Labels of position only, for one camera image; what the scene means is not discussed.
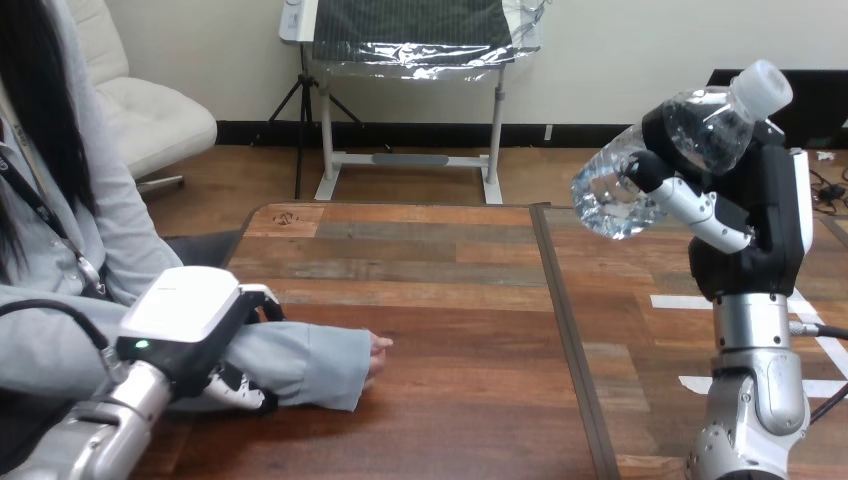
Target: hand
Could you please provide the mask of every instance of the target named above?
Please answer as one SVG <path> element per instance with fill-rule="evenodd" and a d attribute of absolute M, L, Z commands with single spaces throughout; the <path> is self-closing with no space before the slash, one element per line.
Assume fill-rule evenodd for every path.
<path fill-rule="evenodd" d="M 374 380 L 386 368 L 386 350 L 394 345 L 390 338 L 378 337 L 371 334 L 371 368 L 368 369 L 368 376 L 365 377 L 365 387 L 363 390 L 371 388 L 374 385 Z"/>

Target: white leather chair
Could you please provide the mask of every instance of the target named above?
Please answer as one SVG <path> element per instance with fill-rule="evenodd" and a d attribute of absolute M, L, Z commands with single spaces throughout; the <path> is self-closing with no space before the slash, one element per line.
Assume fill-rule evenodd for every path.
<path fill-rule="evenodd" d="M 185 95 L 129 76 L 121 37 L 104 0 L 67 0 L 109 128 L 121 159 L 140 178 L 215 144 L 215 119 Z M 140 192 L 182 185 L 169 177 L 138 185 Z"/>

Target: plastic water bottle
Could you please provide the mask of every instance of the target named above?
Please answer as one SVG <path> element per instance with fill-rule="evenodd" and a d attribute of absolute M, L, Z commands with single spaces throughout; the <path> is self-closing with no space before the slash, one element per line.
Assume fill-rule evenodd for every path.
<path fill-rule="evenodd" d="M 668 140 L 692 165 L 720 175 L 745 153 L 754 123 L 791 101 L 786 77 L 771 63 L 758 60 L 730 87 L 681 92 L 652 113 L 661 115 Z M 666 216 L 624 175 L 633 160 L 630 155 L 646 149 L 642 126 L 625 130 L 574 177 L 571 198 L 580 220 L 605 237 L 632 237 Z"/>

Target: gray cardigan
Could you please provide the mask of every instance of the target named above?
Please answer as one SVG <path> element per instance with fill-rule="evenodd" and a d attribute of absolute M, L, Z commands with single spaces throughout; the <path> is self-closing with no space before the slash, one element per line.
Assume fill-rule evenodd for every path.
<path fill-rule="evenodd" d="M 180 266 L 157 236 L 135 182 L 120 161 L 99 111 L 66 0 L 45 0 L 62 40 L 68 90 L 92 174 L 99 212 L 71 208 L 35 152 L 33 168 L 44 181 L 45 200 L 70 239 L 96 268 L 107 271 L 115 302 L 81 297 L 83 281 L 73 254 L 29 206 L 0 180 L 0 198 L 23 245 L 26 262 L 6 261 L 11 285 L 0 285 L 0 304 L 44 298 L 64 302 L 88 315 L 112 340 L 127 306 L 163 270 Z M 33 186 L 30 166 L 3 120 L 0 151 Z M 353 410 L 370 360 L 370 333 L 286 322 L 245 326 L 226 358 L 258 384 L 273 390 L 282 405 L 314 403 Z M 84 398 L 104 379 L 94 348 L 66 316 L 27 311 L 0 319 L 0 387 L 26 393 Z"/>

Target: silver robotic arm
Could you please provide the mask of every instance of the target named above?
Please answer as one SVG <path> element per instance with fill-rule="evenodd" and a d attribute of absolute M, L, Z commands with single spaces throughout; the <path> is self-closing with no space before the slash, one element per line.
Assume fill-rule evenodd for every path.
<path fill-rule="evenodd" d="M 721 178 L 681 175 L 681 159 L 652 151 L 634 155 L 626 172 L 695 234 L 692 275 L 713 302 L 718 354 L 705 425 L 685 459 L 690 480 L 788 480 L 789 452 L 810 424 L 787 310 L 812 244 L 809 172 L 806 153 L 793 157 L 782 140 L 758 125 Z"/>
<path fill-rule="evenodd" d="M 120 480 L 127 478 L 172 400 L 203 394 L 257 412 L 277 399 L 220 360 L 257 307 L 283 320 L 279 301 L 264 285 L 239 285 L 232 274 L 206 267 L 165 271 L 121 322 L 114 347 L 101 351 L 109 379 L 76 404 L 41 439 L 9 480 Z"/>

